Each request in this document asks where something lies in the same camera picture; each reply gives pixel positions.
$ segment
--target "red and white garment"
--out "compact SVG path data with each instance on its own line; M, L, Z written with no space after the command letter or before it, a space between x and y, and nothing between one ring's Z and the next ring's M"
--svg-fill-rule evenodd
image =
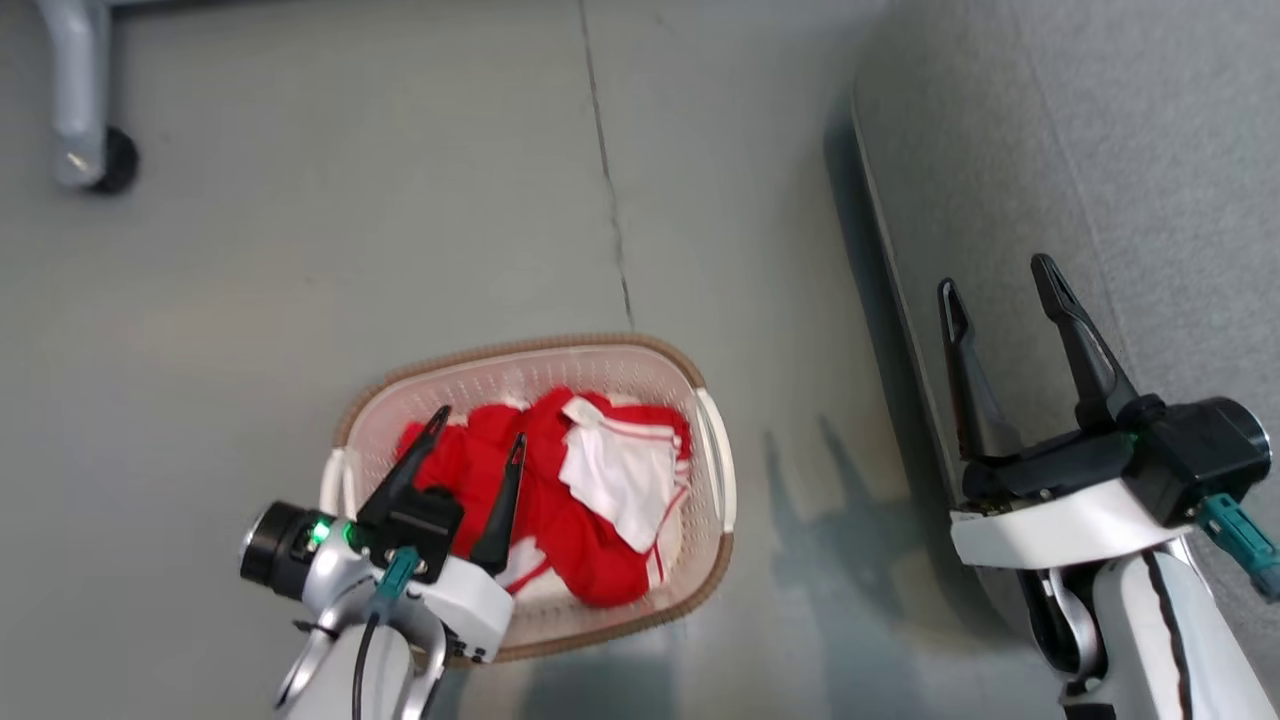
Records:
M406 428L401 452L419 432L421 424ZM527 410L479 407L466 425L444 429L415 486L444 486L462 503L453 553L470 555L484 530L521 432L525 477L498 580L520 598L567 588L603 607L634 602L664 582L680 548L678 524L667 520L687 495L689 424L667 407L614 406L567 388Z

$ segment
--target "red clothing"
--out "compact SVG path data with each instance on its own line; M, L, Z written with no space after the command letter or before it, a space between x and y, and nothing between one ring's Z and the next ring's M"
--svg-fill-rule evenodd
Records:
M444 486L462 503L466 514L453 553L466 557L484 532L489 509L498 497L507 454L516 434L524 432L525 475L512 542L532 536L547 555L547 564L582 602L600 607L625 605L649 592L648 556L634 551L612 524L575 500L559 480L564 436L572 428L561 409L573 396L568 388L557 388L524 413L504 405L474 410L466 427L444 429L413 484L419 489ZM608 398L595 393L581 397L617 420L676 428L682 438L678 459L689 460L689 424L680 413L643 405L613 407ZM421 423L406 428L398 452L404 452L421 429Z

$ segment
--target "teal connector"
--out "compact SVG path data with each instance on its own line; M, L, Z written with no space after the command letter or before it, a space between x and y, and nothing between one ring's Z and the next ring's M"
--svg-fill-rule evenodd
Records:
M396 607L396 601L399 600L399 596L404 594L404 588L413 579L413 573L417 570L417 551L412 547L402 547L396 551L390 564L387 566L387 573L378 582L374 597L369 598L367 618L376 615L379 623L385 623L390 618L392 609Z
M1280 601L1280 552L1231 496L1206 498L1198 523L1215 544L1240 564L1267 602Z

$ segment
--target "floor crack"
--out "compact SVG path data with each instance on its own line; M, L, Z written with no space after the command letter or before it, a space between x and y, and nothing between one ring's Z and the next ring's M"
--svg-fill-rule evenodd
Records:
M622 224L618 222L618 193L613 188L613 174L609 172L609 151L604 145L604 122L600 119L600 95L595 86L595 59L591 56L591 35L586 28L586 0L577 0L577 14L582 20L582 46L586 49L586 77L591 83L591 109L595 110L595 138L600 143L600 169L604 172L604 188L609 193L609 224L613 227L613 264L622 281L622 304L627 311L627 324L636 329L636 316L631 310L631 290L627 287L626 254L622 249Z

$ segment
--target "laundry basket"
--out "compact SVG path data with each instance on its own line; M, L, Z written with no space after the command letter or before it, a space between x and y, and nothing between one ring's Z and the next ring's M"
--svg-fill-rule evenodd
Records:
M637 633L691 612L728 569L737 511L733 459L704 384L680 351L637 334L557 337L410 365L370 387L347 411L325 466L320 507L355 518L396 461L404 427L429 419L442 405L452 405L462 416L483 405L534 402L552 388L568 387L676 409L689 420L694 456L689 498L678 509L680 553L667 580L639 601L611 609L588 607L571 596L517 598L497 660L552 655Z

